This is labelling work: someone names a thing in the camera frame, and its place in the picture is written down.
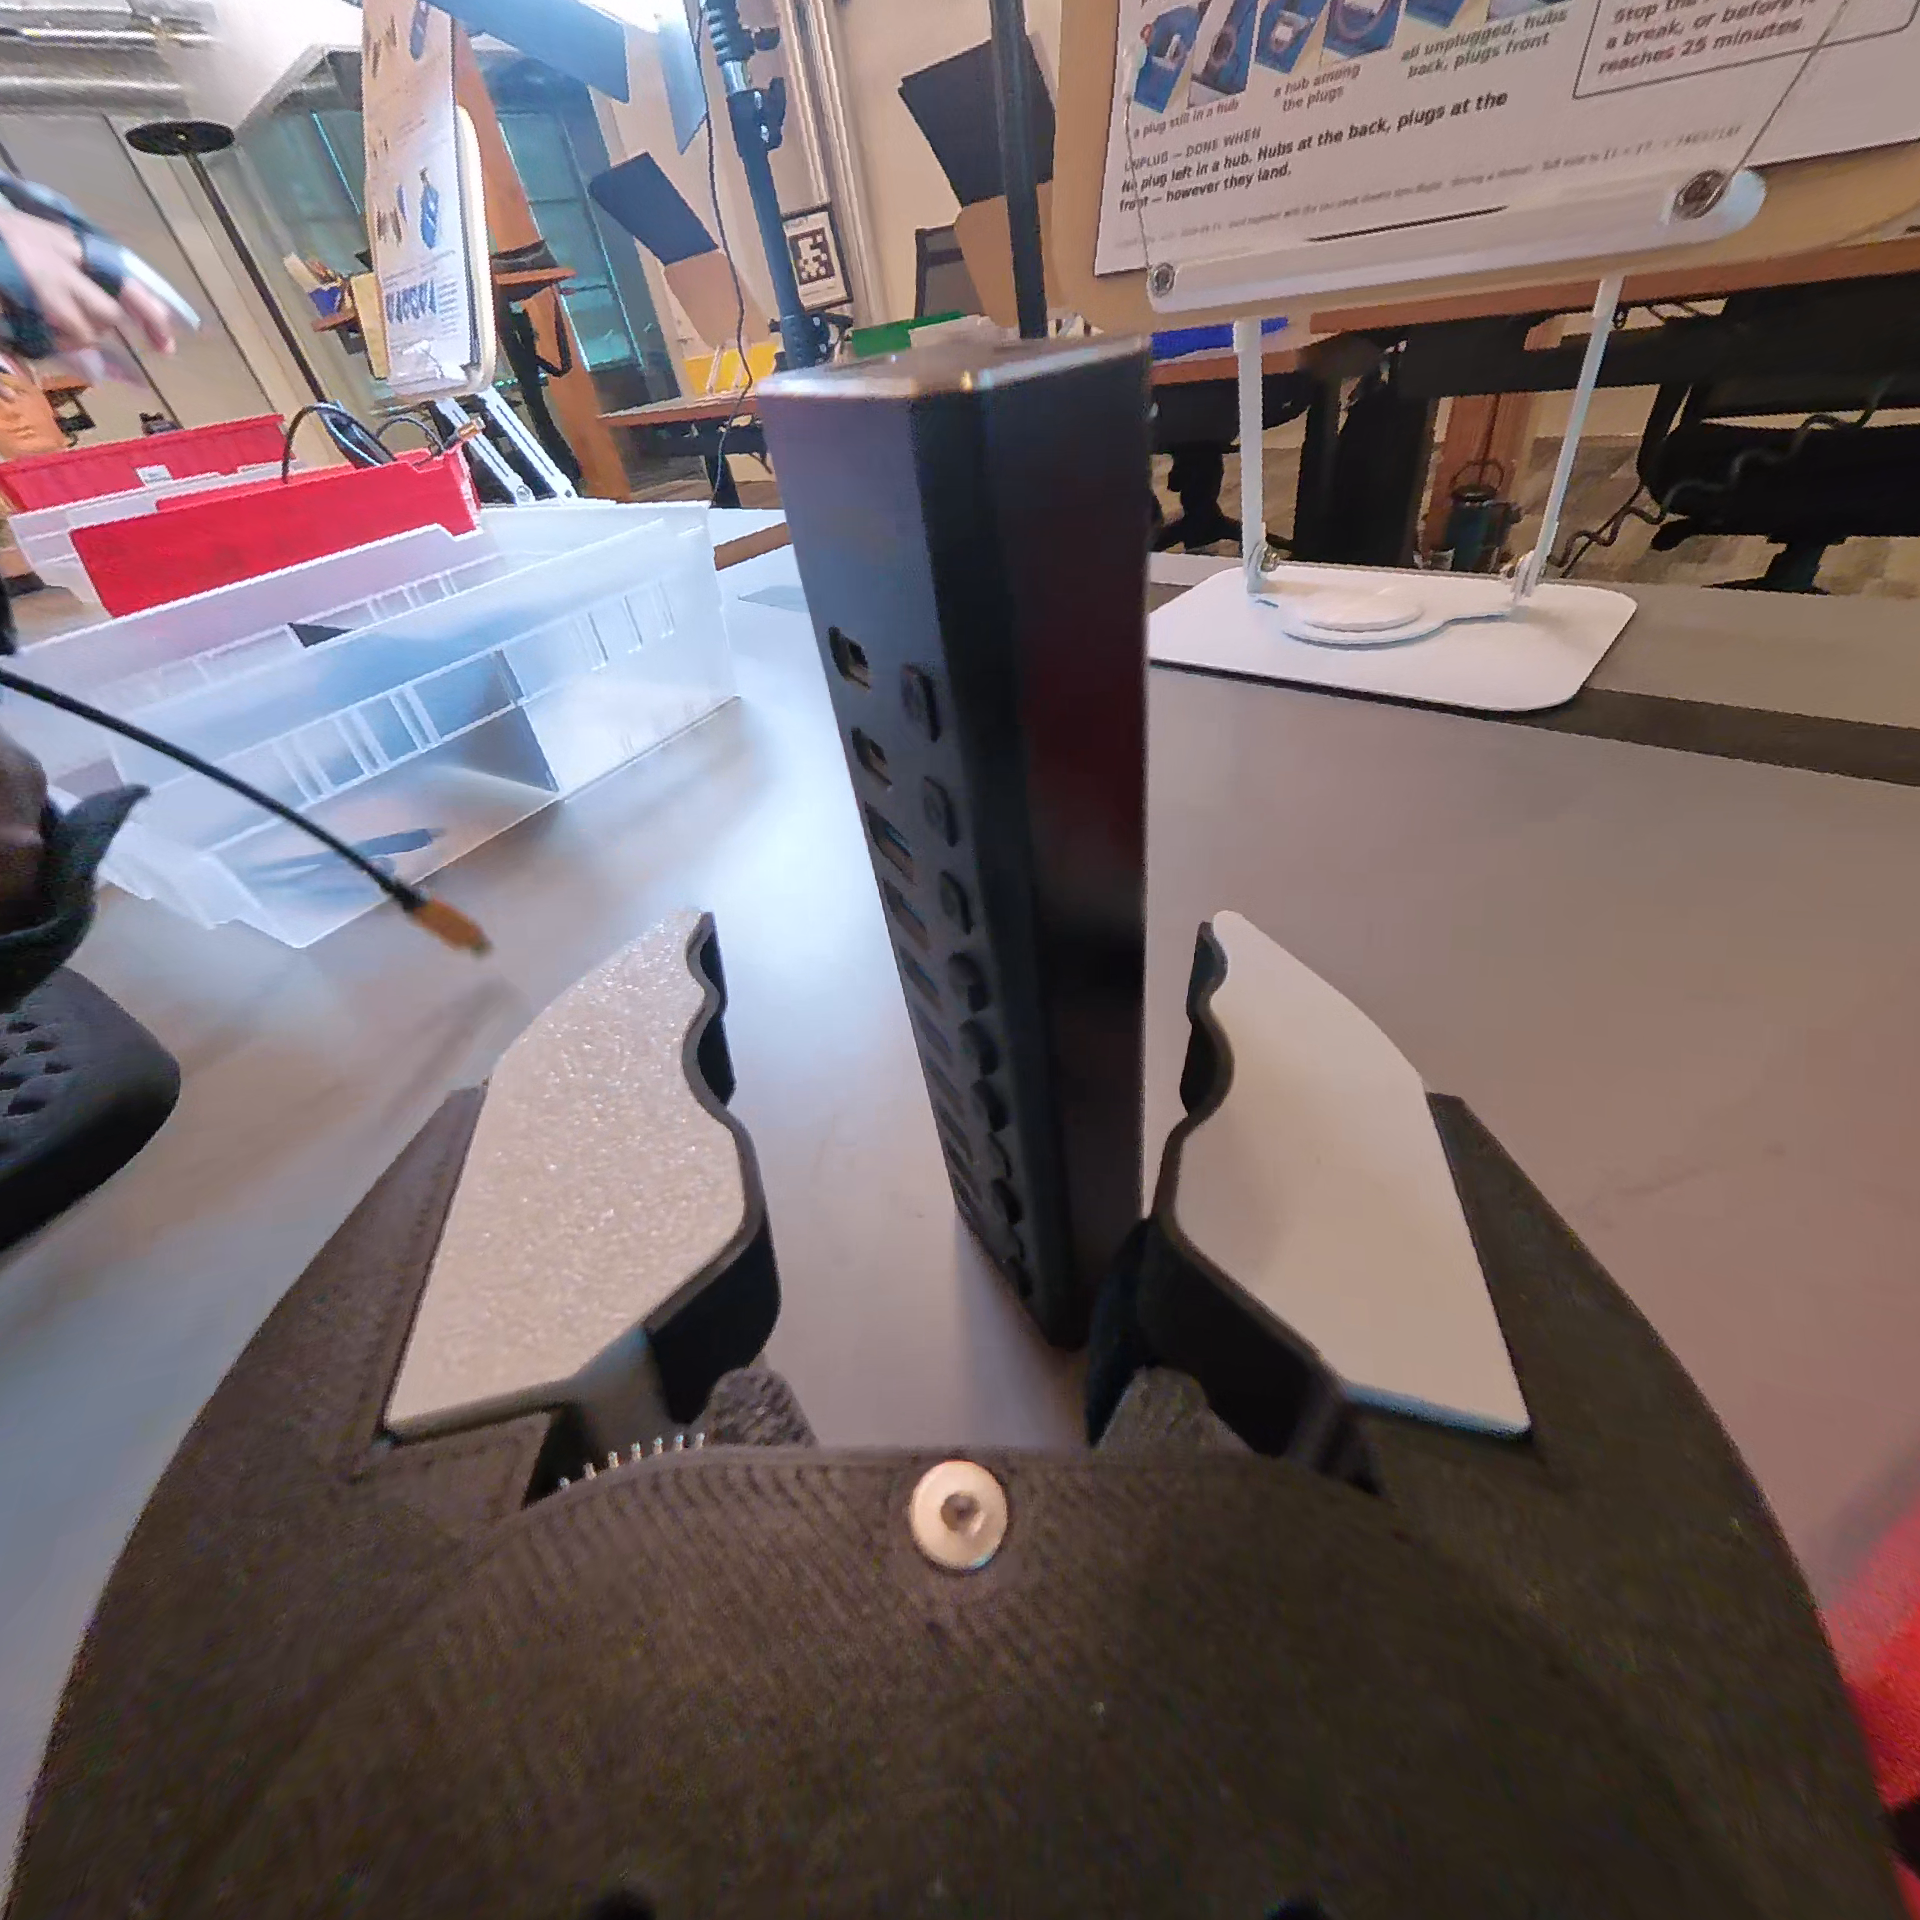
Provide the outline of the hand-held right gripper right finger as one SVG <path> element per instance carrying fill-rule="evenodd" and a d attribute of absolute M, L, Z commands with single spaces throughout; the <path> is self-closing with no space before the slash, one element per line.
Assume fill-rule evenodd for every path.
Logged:
<path fill-rule="evenodd" d="M 1147 1376 L 1246 1450 L 1375 1484 L 1363 1414 L 1529 1439 L 1423 1078 L 1356 1000 L 1244 915 L 1199 926 L 1181 1116 L 1105 1278 L 1087 1439 Z"/>

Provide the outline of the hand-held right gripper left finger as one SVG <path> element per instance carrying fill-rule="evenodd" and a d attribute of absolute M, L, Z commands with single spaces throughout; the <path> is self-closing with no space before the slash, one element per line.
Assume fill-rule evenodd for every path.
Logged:
<path fill-rule="evenodd" d="M 564 1443 L 709 1430 L 782 1306 L 726 1008 L 716 918 L 681 910 L 501 1053 L 391 1386 L 392 1439 L 526 1416 Z"/>

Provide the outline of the black usb hub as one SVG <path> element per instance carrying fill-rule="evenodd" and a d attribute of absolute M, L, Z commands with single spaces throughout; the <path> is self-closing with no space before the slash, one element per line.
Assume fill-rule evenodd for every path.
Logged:
<path fill-rule="evenodd" d="M 1095 335 L 759 388 L 950 1198 L 1059 1349 L 1142 1208 L 1149 371 Z"/>

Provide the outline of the black mesh office chair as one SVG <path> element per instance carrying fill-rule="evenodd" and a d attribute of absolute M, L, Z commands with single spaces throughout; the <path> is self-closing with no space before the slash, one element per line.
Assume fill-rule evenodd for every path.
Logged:
<path fill-rule="evenodd" d="M 70 967 L 5 1012 L 5 1256 L 131 1163 L 179 1094 L 173 1053 Z"/>

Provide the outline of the clear plastic bin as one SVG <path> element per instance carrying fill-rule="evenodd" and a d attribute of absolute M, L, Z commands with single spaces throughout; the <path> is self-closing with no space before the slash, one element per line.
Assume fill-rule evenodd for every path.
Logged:
<path fill-rule="evenodd" d="M 711 510 L 484 510 L 23 646 L 412 885 L 735 698 Z"/>

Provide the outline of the white sheet stand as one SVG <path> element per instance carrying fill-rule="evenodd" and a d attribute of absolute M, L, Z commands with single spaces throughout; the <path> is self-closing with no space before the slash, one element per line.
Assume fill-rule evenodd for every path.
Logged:
<path fill-rule="evenodd" d="M 1576 447 L 1624 276 L 1597 286 L 1540 535 L 1509 575 L 1252 556 L 1152 613 L 1152 666 L 1462 714 L 1547 714 L 1576 698 L 1637 613 L 1621 592 L 1547 583 Z"/>

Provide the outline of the red plastic bin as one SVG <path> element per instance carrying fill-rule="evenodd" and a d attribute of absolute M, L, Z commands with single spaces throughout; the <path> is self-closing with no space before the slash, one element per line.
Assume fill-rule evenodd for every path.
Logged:
<path fill-rule="evenodd" d="M 478 515 L 461 453 L 406 453 L 168 495 L 152 512 L 84 524 L 70 543 L 108 614 L 128 618 L 429 526 L 463 538 Z"/>
<path fill-rule="evenodd" d="M 23 454 L 3 461 L 3 495 L 13 512 L 44 512 L 211 474 L 281 461 L 285 421 L 179 427 L 152 436 Z"/>

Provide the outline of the red garment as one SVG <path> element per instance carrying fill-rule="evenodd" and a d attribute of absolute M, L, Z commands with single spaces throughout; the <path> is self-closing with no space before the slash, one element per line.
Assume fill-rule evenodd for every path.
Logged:
<path fill-rule="evenodd" d="M 1895 1880 L 1917 1915 L 1917 1501 L 1849 1575 L 1824 1624 L 1855 1714 Z"/>

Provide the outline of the black and white marker tag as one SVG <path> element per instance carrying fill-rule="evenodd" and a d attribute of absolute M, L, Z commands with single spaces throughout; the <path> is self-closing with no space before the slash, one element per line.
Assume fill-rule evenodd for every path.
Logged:
<path fill-rule="evenodd" d="M 832 203 L 788 210 L 782 216 L 782 232 L 803 308 L 806 312 L 851 311 L 852 287 Z"/>

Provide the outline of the narrow instruction board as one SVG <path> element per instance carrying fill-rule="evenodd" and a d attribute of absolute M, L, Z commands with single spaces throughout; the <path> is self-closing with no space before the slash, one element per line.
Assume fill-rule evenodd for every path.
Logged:
<path fill-rule="evenodd" d="M 427 2 L 365 2 L 363 203 L 376 311 L 361 306 L 400 400 L 471 398 L 495 375 L 481 160 L 460 102 L 457 24 Z"/>

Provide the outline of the black light stand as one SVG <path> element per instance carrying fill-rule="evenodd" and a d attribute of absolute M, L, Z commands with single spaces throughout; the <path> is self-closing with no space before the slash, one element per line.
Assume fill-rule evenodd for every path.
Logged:
<path fill-rule="evenodd" d="M 784 248 L 782 216 L 828 200 L 816 199 L 792 208 L 782 200 L 775 155 L 784 144 L 790 106 L 784 32 L 777 22 L 760 28 L 745 22 L 741 4 L 734 2 L 700 2 L 695 15 L 721 83 L 726 125 L 775 294 L 782 368 L 822 368 L 839 354 L 852 311 L 806 312 Z"/>

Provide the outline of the black floor lamp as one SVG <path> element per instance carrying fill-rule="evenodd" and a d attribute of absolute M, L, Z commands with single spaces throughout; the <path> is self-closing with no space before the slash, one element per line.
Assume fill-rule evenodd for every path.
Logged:
<path fill-rule="evenodd" d="M 125 132 L 125 144 L 136 155 L 179 160 L 181 164 L 185 164 L 185 168 L 196 181 L 199 191 L 207 203 L 207 210 L 224 230 L 228 248 L 232 251 L 240 269 L 251 284 L 254 294 L 261 299 L 264 312 L 270 316 L 284 350 L 287 352 L 293 365 L 300 371 L 311 404 L 325 402 L 328 398 L 326 386 L 320 373 L 313 368 L 311 359 L 305 356 L 305 350 L 302 347 L 293 323 L 281 308 L 281 302 L 270 287 L 246 236 L 241 232 L 240 223 L 232 216 L 232 210 L 228 208 L 220 181 L 207 168 L 207 155 L 225 154 L 232 149 L 232 130 L 224 123 L 214 123 L 207 119 L 157 119 Z"/>

